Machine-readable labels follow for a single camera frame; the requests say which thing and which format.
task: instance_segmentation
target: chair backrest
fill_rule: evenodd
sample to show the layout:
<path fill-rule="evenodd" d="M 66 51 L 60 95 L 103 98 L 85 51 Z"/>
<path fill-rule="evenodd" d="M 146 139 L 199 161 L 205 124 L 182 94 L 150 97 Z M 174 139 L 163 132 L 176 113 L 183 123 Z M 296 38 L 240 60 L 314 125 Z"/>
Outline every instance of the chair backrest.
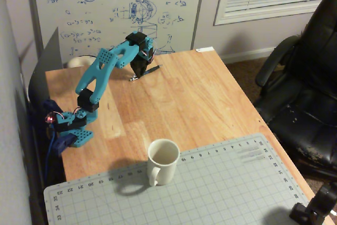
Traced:
<path fill-rule="evenodd" d="M 337 98 L 337 0 L 322 0 L 307 24 L 287 69 Z"/>

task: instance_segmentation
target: blue cable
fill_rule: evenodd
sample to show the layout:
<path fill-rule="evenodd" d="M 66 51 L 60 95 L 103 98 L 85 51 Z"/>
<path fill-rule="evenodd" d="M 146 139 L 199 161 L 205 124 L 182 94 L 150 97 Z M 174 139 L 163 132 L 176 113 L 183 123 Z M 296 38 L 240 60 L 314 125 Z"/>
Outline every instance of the blue cable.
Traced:
<path fill-rule="evenodd" d="M 53 129 L 53 136 L 51 139 L 51 142 L 49 144 L 49 148 L 48 148 L 48 152 L 47 152 L 47 156 L 46 156 L 46 162 L 45 162 L 45 171 L 44 171 L 44 181 L 47 182 L 47 175 L 48 175 L 48 158 L 49 158 L 49 154 L 51 152 L 52 149 L 52 145 L 55 139 L 55 130 L 54 130 L 54 126 L 51 124 L 51 129 Z"/>

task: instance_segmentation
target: white mug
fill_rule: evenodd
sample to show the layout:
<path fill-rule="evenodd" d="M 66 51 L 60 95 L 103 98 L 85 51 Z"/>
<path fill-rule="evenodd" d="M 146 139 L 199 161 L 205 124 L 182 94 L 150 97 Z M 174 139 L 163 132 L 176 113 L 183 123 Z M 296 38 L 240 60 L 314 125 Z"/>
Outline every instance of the white mug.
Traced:
<path fill-rule="evenodd" d="M 180 150 L 168 139 L 157 139 L 148 147 L 147 176 L 150 186 L 168 184 L 177 167 Z"/>

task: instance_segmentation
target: gray cutting mat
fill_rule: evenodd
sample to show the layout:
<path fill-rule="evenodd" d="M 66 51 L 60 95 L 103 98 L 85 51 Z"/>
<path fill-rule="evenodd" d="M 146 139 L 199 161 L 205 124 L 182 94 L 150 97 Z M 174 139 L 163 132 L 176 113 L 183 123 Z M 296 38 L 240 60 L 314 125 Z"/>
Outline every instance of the gray cutting mat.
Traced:
<path fill-rule="evenodd" d="M 308 200 L 262 134 L 181 153 L 173 182 L 150 187 L 146 163 L 44 191 L 49 224 L 297 224 Z"/>

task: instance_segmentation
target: pen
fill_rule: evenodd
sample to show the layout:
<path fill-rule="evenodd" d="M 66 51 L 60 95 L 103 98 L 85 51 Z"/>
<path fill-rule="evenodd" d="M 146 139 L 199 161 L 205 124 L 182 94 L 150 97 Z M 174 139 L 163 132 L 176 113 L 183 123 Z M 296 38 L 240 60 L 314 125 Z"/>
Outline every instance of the pen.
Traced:
<path fill-rule="evenodd" d="M 151 73 L 151 72 L 154 72 L 154 71 L 158 70 L 158 69 L 160 68 L 160 66 L 162 66 L 162 64 L 161 64 L 161 65 L 157 65 L 156 67 L 153 67 L 153 68 L 151 68 L 151 69 L 145 71 L 145 72 L 144 72 L 144 75 L 149 74 L 149 73 Z M 138 79 L 138 77 L 137 77 L 136 75 L 133 75 L 132 78 L 130 79 L 130 81 L 134 81 L 134 80 L 137 80 L 137 79 Z"/>

